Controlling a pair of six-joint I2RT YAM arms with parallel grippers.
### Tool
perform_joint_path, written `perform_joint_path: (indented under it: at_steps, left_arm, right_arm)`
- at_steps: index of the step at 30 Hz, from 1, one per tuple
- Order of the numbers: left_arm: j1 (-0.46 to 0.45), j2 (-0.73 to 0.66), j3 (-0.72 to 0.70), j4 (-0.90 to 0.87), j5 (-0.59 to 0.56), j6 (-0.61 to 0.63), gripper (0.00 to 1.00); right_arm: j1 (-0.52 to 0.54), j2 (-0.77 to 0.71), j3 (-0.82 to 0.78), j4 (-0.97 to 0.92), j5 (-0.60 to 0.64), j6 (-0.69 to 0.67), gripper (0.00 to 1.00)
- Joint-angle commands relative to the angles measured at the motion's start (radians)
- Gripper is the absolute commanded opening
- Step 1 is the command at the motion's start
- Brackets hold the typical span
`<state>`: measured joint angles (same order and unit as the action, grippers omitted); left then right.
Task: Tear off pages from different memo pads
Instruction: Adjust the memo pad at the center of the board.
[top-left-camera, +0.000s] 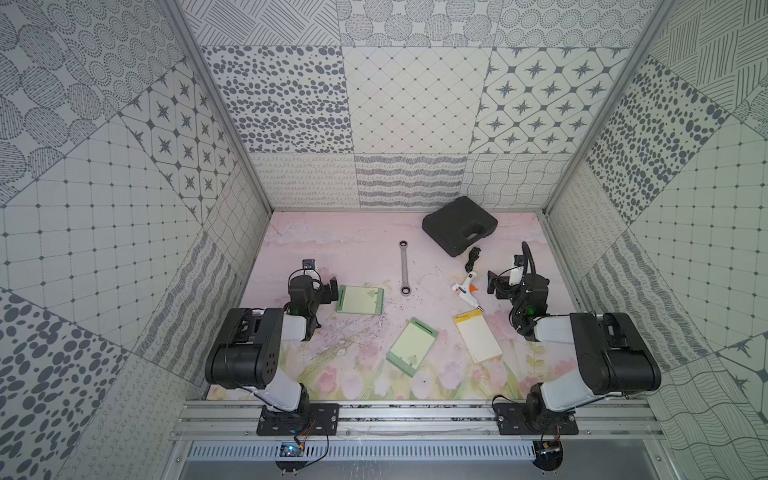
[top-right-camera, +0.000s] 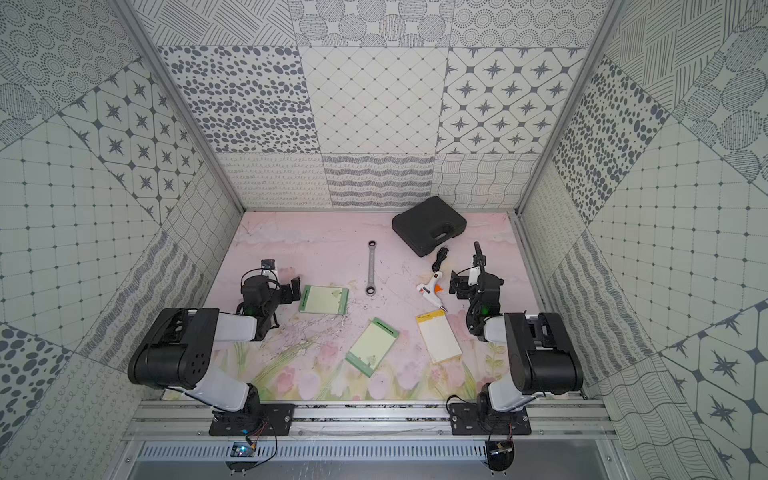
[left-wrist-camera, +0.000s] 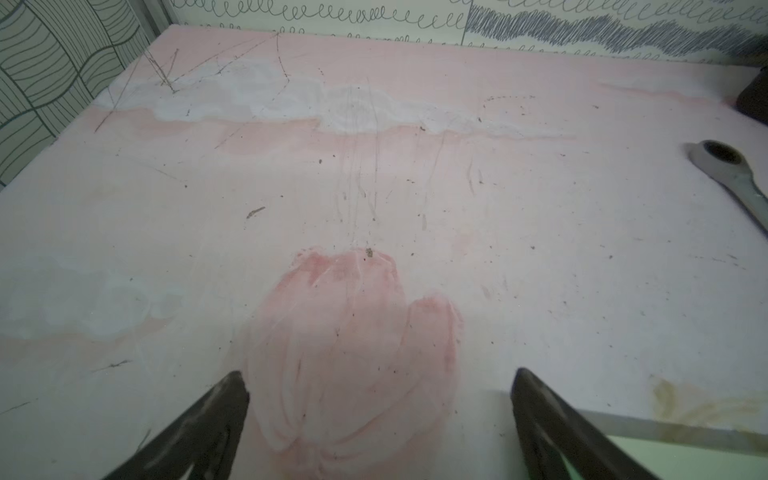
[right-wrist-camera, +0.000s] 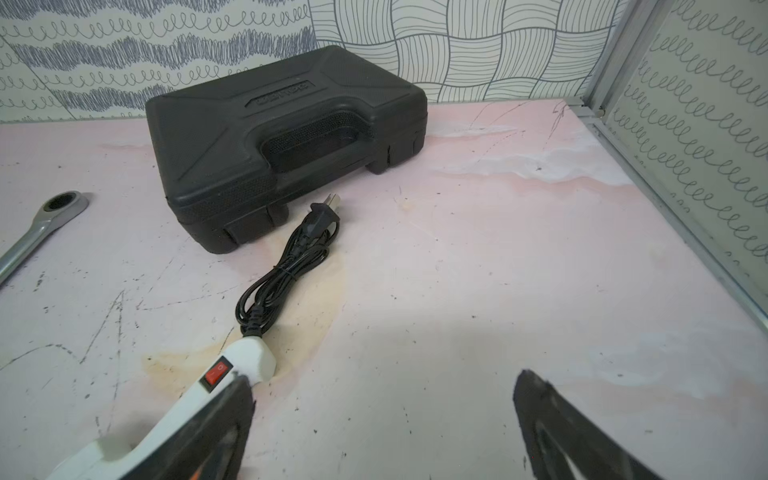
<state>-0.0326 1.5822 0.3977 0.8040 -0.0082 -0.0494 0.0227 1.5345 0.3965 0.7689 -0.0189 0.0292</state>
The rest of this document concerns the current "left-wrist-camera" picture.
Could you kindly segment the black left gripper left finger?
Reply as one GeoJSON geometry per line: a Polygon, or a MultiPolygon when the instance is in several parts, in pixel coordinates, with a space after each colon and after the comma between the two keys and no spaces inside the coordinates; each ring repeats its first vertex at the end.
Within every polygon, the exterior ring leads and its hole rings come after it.
{"type": "Polygon", "coordinates": [[[242,373],[231,371],[108,479],[227,479],[248,405],[242,373]]]}

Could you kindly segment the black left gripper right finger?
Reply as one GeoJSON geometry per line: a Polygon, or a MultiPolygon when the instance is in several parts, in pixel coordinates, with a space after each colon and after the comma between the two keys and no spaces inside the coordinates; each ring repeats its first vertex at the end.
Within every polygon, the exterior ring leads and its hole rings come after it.
{"type": "Polygon", "coordinates": [[[516,371],[510,400],[530,479],[654,479],[531,370],[516,371]]]}

